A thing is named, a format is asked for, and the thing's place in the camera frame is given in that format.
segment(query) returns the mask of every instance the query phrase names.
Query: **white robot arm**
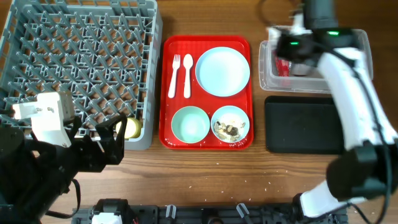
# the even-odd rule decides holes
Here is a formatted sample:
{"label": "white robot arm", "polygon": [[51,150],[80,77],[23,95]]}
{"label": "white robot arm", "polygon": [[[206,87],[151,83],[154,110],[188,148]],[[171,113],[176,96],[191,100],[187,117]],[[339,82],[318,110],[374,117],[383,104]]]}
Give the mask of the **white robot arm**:
{"label": "white robot arm", "polygon": [[398,135],[381,107],[356,37],[350,29],[337,28],[333,8],[326,9],[329,15],[321,13],[331,1],[304,2],[307,8],[294,16],[290,30],[269,29],[269,42],[278,57],[317,67],[330,87],[348,152],[330,164],[325,181],[298,195],[297,203],[309,219],[380,195],[386,207],[396,188],[390,148],[396,149]]}

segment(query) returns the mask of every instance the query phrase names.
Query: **light blue bowl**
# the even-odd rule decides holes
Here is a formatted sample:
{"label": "light blue bowl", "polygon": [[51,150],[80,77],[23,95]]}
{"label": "light blue bowl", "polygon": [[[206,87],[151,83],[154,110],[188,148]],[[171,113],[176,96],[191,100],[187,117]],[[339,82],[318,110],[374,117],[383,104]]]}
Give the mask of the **light blue bowl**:
{"label": "light blue bowl", "polygon": [[210,120],[206,112],[196,106],[179,109],[172,119],[174,136],[184,143],[196,143],[209,133]]}
{"label": "light blue bowl", "polygon": [[240,137],[239,137],[235,142],[238,142],[238,141],[244,139],[244,138],[248,135],[249,128],[250,128],[249,117],[248,117],[248,115],[247,115],[241,108],[238,108],[238,107],[236,107],[236,106],[223,106],[222,108],[216,110],[216,112],[215,112],[215,113],[213,114],[213,116],[211,117],[211,122],[210,122],[210,124],[211,124],[211,130],[213,131],[213,134],[214,134],[219,140],[221,140],[221,141],[223,141],[223,142],[232,143],[232,142],[229,142],[229,141],[225,141],[225,140],[220,139],[220,138],[218,137],[218,135],[217,135],[217,134],[215,133],[215,131],[214,131],[214,124],[216,123],[217,120],[219,120],[219,119],[220,119],[223,115],[225,115],[225,114],[233,114],[234,116],[239,117],[239,118],[242,120],[242,122],[245,122],[245,123],[246,123],[246,124],[244,125],[244,127],[243,127],[243,132],[240,133]]}

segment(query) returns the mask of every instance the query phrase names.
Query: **cable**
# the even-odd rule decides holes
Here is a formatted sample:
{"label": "cable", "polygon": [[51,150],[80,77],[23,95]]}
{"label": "cable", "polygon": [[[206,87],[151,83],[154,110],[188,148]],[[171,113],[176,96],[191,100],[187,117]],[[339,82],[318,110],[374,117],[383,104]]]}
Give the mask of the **cable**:
{"label": "cable", "polygon": [[75,184],[75,188],[76,188],[76,199],[77,199],[76,210],[71,215],[60,213],[60,212],[53,212],[53,211],[47,211],[46,215],[55,217],[55,218],[67,219],[67,218],[72,218],[79,211],[80,201],[81,201],[80,184],[76,179],[73,179],[72,182],[73,182],[73,184]]}
{"label": "cable", "polygon": [[[318,42],[315,42],[315,41],[310,40],[310,39],[304,39],[304,38],[301,38],[301,37],[298,37],[298,36],[291,35],[291,34],[289,33],[288,30],[285,30],[285,29],[283,29],[283,28],[277,27],[275,24],[273,24],[271,21],[269,21],[268,19],[266,19],[266,18],[263,16],[263,13],[262,13],[262,11],[261,11],[261,8],[262,8],[261,6],[262,6],[262,4],[263,4],[265,1],[266,1],[266,0],[260,0],[259,3],[258,3],[258,5],[257,5],[257,13],[258,13],[258,16],[259,16],[260,20],[261,20],[263,23],[265,23],[267,26],[271,25],[271,26],[274,27],[275,29],[281,31],[281,33],[283,33],[283,34],[285,34],[285,35],[287,35],[287,36],[289,36],[289,37],[291,37],[291,38],[295,38],[295,39],[297,39],[297,40],[306,40],[306,41],[310,41],[311,43],[313,43],[313,44],[316,45],[317,47],[320,47],[321,49],[323,49],[325,52],[328,52],[328,53],[330,53],[330,54],[332,54],[332,55],[338,57],[340,60],[342,60],[344,63],[346,63],[346,64],[350,67],[350,69],[351,69],[351,70],[353,71],[353,73],[354,73],[354,77],[358,79],[359,84],[361,85],[361,88],[362,88],[363,91],[365,92],[366,99],[367,99],[367,101],[369,102],[369,106],[370,106],[370,108],[371,108],[371,112],[372,112],[372,115],[373,115],[373,117],[374,117],[374,123],[376,124],[377,133],[378,133],[378,135],[380,135],[380,141],[381,141],[382,146],[383,146],[383,156],[384,156],[385,165],[386,165],[386,185],[387,185],[387,186],[386,186],[386,192],[385,192],[385,194],[384,194],[384,203],[383,203],[382,210],[381,210],[381,212],[380,212],[380,214],[379,214],[379,217],[377,218],[377,221],[375,222],[375,224],[380,224],[380,223],[382,222],[382,220],[384,219],[385,215],[386,215],[387,208],[388,208],[388,206],[389,206],[389,202],[390,202],[390,199],[391,199],[391,191],[392,191],[392,167],[391,167],[392,165],[391,165],[391,157],[390,157],[390,154],[389,154],[389,148],[388,148],[387,142],[386,142],[386,140],[384,139],[384,135],[383,135],[383,133],[382,133],[382,126],[381,126],[381,124],[380,124],[380,122],[379,122],[379,118],[378,118],[378,116],[377,116],[377,112],[376,112],[376,109],[375,109],[375,107],[374,107],[374,103],[373,103],[372,98],[371,98],[371,96],[370,96],[370,94],[369,94],[369,92],[368,92],[368,89],[366,88],[366,85],[365,85],[364,81],[362,80],[362,78],[359,76],[359,74],[358,74],[358,73],[356,72],[356,70],[354,69],[354,61],[351,60],[351,59],[346,58],[345,56],[343,56],[343,55],[341,55],[341,54],[339,54],[338,52],[334,51],[334,50],[333,50],[332,48],[330,48],[330,47],[327,47],[327,46],[325,46],[325,45],[323,45],[323,44],[319,44]],[[358,211],[358,213],[361,215],[362,219],[363,219],[367,224],[370,224],[370,223],[371,223],[371,222],[369,221],[369,219],[366,218],[365,214],[362,212],[362,210],[361,210],[357,205],[354,205],[354,204],[352,204],[352,203],[349,203],[348,205],[353,206],[353,207]]]}

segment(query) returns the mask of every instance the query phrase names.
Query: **white bowl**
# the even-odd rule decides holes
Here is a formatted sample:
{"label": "white bowl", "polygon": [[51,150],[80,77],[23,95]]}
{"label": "white bowl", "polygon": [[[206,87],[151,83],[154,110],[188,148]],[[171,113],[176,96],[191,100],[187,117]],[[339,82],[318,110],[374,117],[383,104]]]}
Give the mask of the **white bowl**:
{"label": "white bowl", "polygon": [[248,84],[250,66],[237,50],[215,47],[200,56],[195,73],[206,92],[226,97],[239,93]]}
{"label": "white bowl", "polygon": [[221,140],[223,142],[234,143],[234,142],[230,142],[230,141],[225,141],[224,139],[220,139],[214,130],[214,124],[216,123],[216,121],[218,121],[222,116],[226,116],[226,115],[230,116],[232,118],[235,118],[235,119],[240,119],[242,122],[245,123],[245,125],[243,127],[243,131],[240,133],[240,137],[234,142],[238,142],[238,141],[244,139],[248,135],[249,128],[250,128],[249,117],[241,108],[238,108],[236,106],[223,106],[222,108],[216,110],[216,112],[211,117],[211,121],[210,121],[211,131],[213,132],[213,134],[219,140]]}

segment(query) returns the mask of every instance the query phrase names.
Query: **yellow object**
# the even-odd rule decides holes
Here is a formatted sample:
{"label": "yellow object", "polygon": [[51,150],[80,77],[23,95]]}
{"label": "yellow object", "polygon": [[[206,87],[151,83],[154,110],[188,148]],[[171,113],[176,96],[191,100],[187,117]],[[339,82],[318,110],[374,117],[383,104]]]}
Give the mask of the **yellow object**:
{"label": "yellow object", "polygon": [[[122,122],[116,125],[116,133],[119,133],[119,129],[122,126]],[[124,133],[125,139],[138,138],[141,134],[142,124],[135,118],[127,118],[126,132]]]}

